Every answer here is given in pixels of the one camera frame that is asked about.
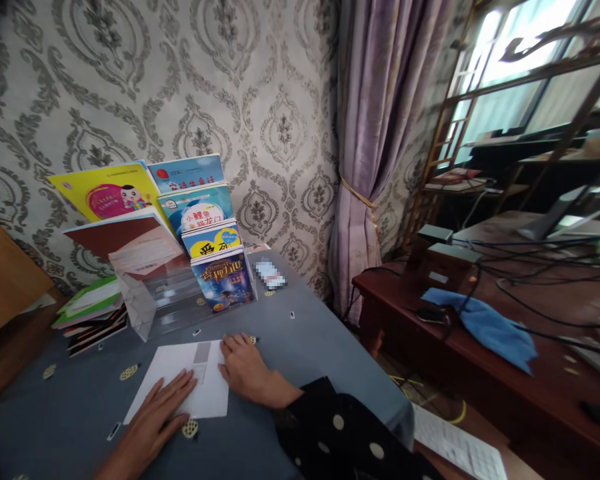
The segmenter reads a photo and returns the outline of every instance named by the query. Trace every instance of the patterned wallpaper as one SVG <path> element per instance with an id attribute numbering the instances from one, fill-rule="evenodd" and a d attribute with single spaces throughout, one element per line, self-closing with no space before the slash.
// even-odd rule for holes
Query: patterned wallpaper
<path id="1" fill-rule="evenodd" d="M 328 295 L 338 16 L 334 0 L 0 2 L 0 225 L 78 289 L 111 268 L 62 234 L 85 219 L 48 175 L 220 152 L 244 240 Z"/>

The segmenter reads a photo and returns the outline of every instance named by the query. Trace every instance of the cartoon character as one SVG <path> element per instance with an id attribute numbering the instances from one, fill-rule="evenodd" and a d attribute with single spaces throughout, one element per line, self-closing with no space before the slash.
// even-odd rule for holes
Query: cartoon character
<path id="1" fill-rule="evenodd" d="M 149 202 L 151 196 L 147 195 L 147 200 L 144 200 L 140 190 L 133 185 L 124 185 L 121 190 L 121 195 L 125 208 L 140 210 L 151 205 Z"/>
<path id="2" fill-rule="evenodd" d="M 224 292 L 222 292 L 220 294 L 220 296 L 225 301 L 225 303 L 227 304 L 228 307 L 232 307 L 232 306 L 240 303 L 240 300 L 238 300 L 238 297 L 236 295 L 232 295 L 231 292 L 228 290 L 224 290 Z"/>

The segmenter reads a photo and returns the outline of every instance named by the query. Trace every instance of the wooden desk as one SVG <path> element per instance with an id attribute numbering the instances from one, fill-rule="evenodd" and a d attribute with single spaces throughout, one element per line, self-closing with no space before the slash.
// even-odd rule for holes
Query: wooden desk
<path id="1" fill-rule="evenodd" d="M 536 217 L 532 213 L 506 212 L 455 238 L 523 241 L 513 231 Z M 530 247 L 508 248 L 522 251 Z M 386 266 L 404 270 L 400 263 Z M 537 265 L 506 261 L 498 267 L 526 273 Z M 546 276 L 582 278 L 596 272 L 557 267 Z M 485 273 L 482 277 L 476 298 L 504 316 L 554 335 L 595 335 L 533 314 L 500 292 L 494 277 Z M 364 298 L 361 341 L 368 350 L 374 345 L 377 348 L 383 331 L 383 346 L 388 352 L 462 396 L 509 438 L 512 451 L 547 480 L 600 478 L 600 426 L 578 406 L 582 400 L 600 404 L 600 373 L 582 360 L 575 365 L 567 362 L 564 355 L 578 358 L 568 347 L 534 337 L 539 356 L 531 362 L 533 376 L 529 376 L 484 348 L 464 327 L 457 325 L 443 342 L 444 328 L 418 320 L 413 309 L 427 304 L 420 300 L 426 286 L 415 273 L 397 277 L 385 271 L 370 271 L 354 278 L 353 284 Z M 600 316 L 600 283 L 512 288 L 518 298 L 554 318 L 582 323 Z M 450 317 L 459 324 L 455 314 Z M 580 375 L 566 372 L 565 367 L 575 368 Z"/>

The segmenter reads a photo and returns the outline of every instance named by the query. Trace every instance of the green book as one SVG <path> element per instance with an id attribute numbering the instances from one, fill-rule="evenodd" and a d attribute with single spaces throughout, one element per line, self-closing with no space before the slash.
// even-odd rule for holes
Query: green book
<path id="1" fill-rule="evenodd" d="M 62 329 L 120 308 L 123 299 L 115 275 L 100 279 L 78 292 L 51 328 Z"/>

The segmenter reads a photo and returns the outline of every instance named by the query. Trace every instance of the black polka dot sleeve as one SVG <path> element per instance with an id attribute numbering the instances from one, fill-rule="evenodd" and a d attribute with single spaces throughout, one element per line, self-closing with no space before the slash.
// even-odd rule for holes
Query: black polka dot sleeve
<path id="1" fill-rule="evenodd" d="M 282 448 L 307 480 L 443 478 L 356 398 L 336 393 L 328 378 L 302 390 L 274 416 Z"/>

